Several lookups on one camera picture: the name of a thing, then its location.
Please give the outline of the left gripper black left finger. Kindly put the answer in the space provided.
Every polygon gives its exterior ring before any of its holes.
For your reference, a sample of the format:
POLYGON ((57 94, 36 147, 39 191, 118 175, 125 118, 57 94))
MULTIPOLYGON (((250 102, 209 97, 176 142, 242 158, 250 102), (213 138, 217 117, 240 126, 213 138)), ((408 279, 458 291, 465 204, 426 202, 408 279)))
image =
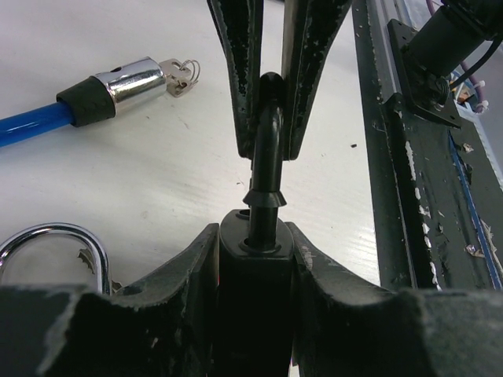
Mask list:
POLYGON ((32 240, 69 236, 83 244, 97 288, 2 285, 2 375, 208 375, 218 231, 207 225, 180 254, 119 290, 105 249, 82 227, 47 223, 11 236, 1 245, 2 268, 32 240))

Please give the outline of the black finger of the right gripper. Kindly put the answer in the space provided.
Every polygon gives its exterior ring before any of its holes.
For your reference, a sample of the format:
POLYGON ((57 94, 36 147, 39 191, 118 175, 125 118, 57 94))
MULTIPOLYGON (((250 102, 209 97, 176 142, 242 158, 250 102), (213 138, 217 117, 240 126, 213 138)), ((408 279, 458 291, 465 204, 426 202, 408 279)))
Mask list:
POLYGON ((349 0, 285 2, 281 54, 285 160, 299 156, 321 73, 350 7, 349 0))
POLYGON ((209 0, 228 70, 238 154, 251 158, 259 114, 263 2, 209 0))

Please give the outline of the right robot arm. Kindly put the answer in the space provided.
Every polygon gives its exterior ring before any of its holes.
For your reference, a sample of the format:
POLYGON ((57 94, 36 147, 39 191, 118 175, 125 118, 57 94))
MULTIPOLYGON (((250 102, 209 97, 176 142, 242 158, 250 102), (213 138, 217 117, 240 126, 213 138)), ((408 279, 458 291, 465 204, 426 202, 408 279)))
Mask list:
MULTIPOLYGON (((283 29, 280 101, 285 117, 286 160, 298 157, 329 50, 348 13, 348 1, 287 1, 283 29)), ((229 73, 239 155, 251 158, 264 95, 259 89, 263 32, 261 1, 210 1, 229 73)), ((483 42, 502 41, 499 1, 444 1, 428 22, 414 31, 389 21, 390 42, 407 104, 433 118, 434 103, 452 90, 448 75, 483 42)))

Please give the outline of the long-shackle brass padlock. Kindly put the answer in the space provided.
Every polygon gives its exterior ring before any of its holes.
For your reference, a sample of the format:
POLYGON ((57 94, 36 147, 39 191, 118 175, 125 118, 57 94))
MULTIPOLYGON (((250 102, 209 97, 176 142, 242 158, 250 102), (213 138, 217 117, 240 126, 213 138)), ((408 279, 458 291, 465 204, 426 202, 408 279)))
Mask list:
POLYGON ((84 283, 111 295, 123 287, 112 279, 105 245, 91 231, 64 222, 24 229, 1 242, 1 284, 84 283))

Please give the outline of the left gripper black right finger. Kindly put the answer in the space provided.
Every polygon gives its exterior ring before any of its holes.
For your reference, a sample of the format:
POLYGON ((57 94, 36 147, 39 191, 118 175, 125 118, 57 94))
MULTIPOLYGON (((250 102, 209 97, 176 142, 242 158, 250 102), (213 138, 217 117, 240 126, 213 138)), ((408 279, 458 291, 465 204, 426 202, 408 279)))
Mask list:
POLYGON ((498 291, 376 286, 293 223, 293 354, 303 376, 499 376, 498 291))

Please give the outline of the black padlock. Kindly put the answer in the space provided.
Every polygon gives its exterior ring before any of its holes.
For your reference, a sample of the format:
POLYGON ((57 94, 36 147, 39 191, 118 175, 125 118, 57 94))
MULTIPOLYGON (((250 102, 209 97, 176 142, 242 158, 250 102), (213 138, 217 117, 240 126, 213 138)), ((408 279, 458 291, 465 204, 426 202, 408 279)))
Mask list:
POLYGON ((292 353, 292 234, 279 221, 285 85, 260 79, 246 210, 222 220, 213 376, 286 376, 292 353))

